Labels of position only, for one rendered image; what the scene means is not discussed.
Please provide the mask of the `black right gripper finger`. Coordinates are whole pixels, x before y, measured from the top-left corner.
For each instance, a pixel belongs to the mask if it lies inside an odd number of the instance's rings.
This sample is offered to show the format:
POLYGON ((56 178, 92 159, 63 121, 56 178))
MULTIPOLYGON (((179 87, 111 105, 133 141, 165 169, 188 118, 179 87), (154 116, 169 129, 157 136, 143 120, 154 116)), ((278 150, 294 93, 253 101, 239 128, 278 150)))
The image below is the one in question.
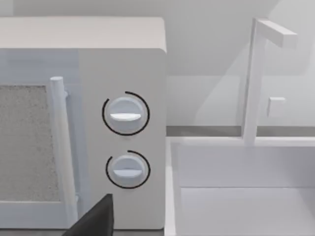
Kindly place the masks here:
POLYGON ((113 194, 106 194, 63 236, 113 236, 114 204, 113 194))

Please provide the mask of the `white microwave knob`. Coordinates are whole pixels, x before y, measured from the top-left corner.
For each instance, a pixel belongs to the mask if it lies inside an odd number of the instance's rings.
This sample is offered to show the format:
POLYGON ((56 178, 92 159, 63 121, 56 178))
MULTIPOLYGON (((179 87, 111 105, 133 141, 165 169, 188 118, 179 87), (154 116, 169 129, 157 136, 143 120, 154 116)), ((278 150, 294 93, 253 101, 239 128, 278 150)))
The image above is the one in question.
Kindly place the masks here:
POLYGON ((138 185, 145 176, 143 162, 132 155, 123 155, 114 159, 110 171, 115 183, 124 187, 138 185))
POLYGON ((106 106, 105 116, 115 131, 133 133, 141 126, 144 110, 137 99, 119 97, 106 106))

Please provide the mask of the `microwave door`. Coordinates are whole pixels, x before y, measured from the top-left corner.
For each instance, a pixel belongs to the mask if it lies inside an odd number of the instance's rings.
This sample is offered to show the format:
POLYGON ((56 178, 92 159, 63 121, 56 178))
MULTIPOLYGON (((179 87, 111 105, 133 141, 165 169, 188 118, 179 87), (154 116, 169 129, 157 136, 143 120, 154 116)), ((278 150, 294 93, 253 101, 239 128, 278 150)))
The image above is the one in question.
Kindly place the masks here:
POLYGON ((50 78, 63 77, 78 216, 83 154, 76 49, 0 50, 0 229, 67 229, 50 78))

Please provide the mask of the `white sink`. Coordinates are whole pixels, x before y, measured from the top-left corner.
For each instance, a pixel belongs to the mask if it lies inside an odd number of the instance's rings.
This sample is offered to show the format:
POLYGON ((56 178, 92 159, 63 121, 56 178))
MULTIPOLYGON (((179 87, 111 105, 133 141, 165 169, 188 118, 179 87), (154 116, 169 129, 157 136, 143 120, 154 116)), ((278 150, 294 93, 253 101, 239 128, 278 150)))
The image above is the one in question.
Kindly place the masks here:
POLYGON ((315 140, 168 137, 175 236, 315 236, 315 140))

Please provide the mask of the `pale microwave oven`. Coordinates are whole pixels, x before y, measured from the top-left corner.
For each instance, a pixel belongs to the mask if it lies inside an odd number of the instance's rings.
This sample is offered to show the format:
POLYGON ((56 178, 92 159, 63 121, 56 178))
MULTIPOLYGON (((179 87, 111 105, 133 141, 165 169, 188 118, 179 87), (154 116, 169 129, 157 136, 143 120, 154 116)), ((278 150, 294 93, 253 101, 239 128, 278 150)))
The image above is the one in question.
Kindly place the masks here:
POLYGON ((157 17, 0 17, 1 49, 76 49, 81 81, 82 151, 79 218, 113 194, 115 229, 160 230, 165 224, 166 38, 157 17), (143 107, 133 133, 106 120, 113 99, 131 97, 143 107), (120 186, 110 167, 123 155, 138 157, 145 176, 120 186))

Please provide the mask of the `tall white tap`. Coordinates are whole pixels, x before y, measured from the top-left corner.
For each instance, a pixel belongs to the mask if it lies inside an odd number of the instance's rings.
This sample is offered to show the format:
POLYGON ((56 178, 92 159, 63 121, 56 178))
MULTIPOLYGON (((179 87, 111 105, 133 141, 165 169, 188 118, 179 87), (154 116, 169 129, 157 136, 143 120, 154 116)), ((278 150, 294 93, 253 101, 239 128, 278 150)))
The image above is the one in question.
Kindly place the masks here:
POLYGON ((252 20, 242 124, 242 138, 246 146, 253 146, 256 140, 267 41, 280 48, 294 49, 298 42, 298 34, 269 19, 254 18, 252 20))

